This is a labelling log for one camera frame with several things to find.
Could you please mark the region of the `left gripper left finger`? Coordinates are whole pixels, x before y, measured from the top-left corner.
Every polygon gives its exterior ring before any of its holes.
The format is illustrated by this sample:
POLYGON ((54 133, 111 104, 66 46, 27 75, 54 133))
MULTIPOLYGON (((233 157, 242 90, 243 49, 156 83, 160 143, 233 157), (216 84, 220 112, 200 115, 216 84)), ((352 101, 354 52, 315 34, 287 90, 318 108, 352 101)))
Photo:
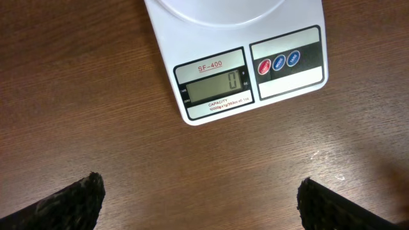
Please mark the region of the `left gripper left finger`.
POLYGON ((93 230, 105 197, 100 174, 89 176, 1 218, 1 229, 93 230))

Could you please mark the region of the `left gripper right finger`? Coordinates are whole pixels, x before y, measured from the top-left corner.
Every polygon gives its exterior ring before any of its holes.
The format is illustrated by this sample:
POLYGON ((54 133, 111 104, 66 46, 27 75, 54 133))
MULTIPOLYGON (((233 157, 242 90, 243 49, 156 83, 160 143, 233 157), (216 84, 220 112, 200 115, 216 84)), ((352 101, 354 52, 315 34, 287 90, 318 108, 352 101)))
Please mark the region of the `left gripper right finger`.
POLYGON ((310 178, 304 179, 298 188, 297 210, 305 230, 400 228, 310 178))

